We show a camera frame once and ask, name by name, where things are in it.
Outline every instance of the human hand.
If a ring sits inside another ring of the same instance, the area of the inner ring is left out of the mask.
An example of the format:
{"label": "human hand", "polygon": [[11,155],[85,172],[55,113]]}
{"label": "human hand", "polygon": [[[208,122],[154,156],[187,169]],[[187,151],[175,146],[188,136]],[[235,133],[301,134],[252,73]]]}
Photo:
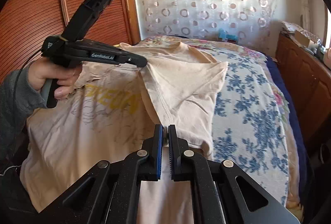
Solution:
{"label": "human hand", "polygon": [[48,58],[42,57],[30,65],[28,80],[31,87],[39,91],[47,78],[57,78],[57,84],[61,87],[54,91],[54,97],[58,100],[64,100],[73,91],[73,84],[81,72],[82,65],[75,68],[65,68],[54,64]]}

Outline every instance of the black cable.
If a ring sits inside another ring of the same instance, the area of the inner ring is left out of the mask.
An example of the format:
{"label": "black cable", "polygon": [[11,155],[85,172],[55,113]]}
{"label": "black cable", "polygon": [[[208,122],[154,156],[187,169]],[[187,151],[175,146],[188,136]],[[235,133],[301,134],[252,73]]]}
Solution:
{"label": "black cable", "polygon": [[32,56],[30,56],[27,61],[23,64],[23,66],[21,67],[21,69],[19,70],[19,73],[17,74],[16,80],[15,80],[15,84],[14,84],[14,92],[13,92],[13,118],[14,118],[14,134],[15,134],[15,139],[14,139],[14,148],[12,150],[12,154],[10,156],[10,158],[8,158],[8,162],[6,164],[6,166],[2,169],[2,171],[0,172],[0,174],[2,174],[6,169],[7,166],[9,165],[11,159],[14,156],[14,152],[15,152],[15,147],[16,147],[16,139],[17,139],[17,134],[18,132],[16,132],[16,118],[15,118],[15,102],[16,102],[16,86],[17,86],[17,81],[19,80],[19,75],[21,74],[21,72],[23,71],[24,67],[29,63],[29,61],[35,56],[37,55],[39,52],[41,51],[41,49],[37,50],[36,52],[34,52],[32,54]]}

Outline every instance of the person's arm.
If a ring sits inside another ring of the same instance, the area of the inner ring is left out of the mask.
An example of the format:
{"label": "person's arm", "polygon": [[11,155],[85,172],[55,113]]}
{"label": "person's arm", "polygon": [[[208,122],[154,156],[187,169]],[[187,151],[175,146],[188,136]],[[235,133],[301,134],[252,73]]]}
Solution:
{"label": "person's arm", "polygon": [[10,73],[0,85],[0,160],[11,153],[15,134],[22,131],[26,119],[36,108],[46,108],[46,101],[39,91],[47,78],[58,78],[61,85],[54,92],[58,100],[67,98],[73,84],[79,77],[82,66],[67,69],[55,65],[47,58],[40,58],[21,72],[16,86],[15,106],[13,107],[14,84],[18,70]]}

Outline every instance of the gray sweater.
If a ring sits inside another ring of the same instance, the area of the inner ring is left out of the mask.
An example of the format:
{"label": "gray sweater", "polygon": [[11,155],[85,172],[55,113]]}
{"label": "gray sweater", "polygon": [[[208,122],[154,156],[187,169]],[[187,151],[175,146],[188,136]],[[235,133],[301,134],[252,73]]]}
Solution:
{"label": "gray sweater", "polygon": [[45,100],[28,82],[29,66],[21,72],[16,86],[16,127],[14,127],[13,118],[13,94],[19,71],[13,71],[0,85],[0,160],[4,160],[6,156],[11,155],[15,133],[22,131],[26,119],[33,113],[34,109],[46,108]]}

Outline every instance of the floral blanket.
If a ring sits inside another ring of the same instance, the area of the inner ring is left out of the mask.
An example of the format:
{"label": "floral blanket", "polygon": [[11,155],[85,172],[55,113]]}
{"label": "floral blanket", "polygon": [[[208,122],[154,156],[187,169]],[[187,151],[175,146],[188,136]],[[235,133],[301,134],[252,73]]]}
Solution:
{"label": "floral blanket", "polygon": [[[212,122],[215,161],[233,160],[285,206],[290,176],[287,136],[291,141],[294,136],[288,123],[287,101],[272,82],[266,57],[231,43],[173,36],[153,36],[141,43],[165,45],[178,41],[204,50],[218,61],[229,62]],[[291,151],[295,157],[294,147]],[[292,172],[297,171],[292,176],[297,184],[291,186],[294,191],[289,197],[298,205],[298,161],[292,166]]]}

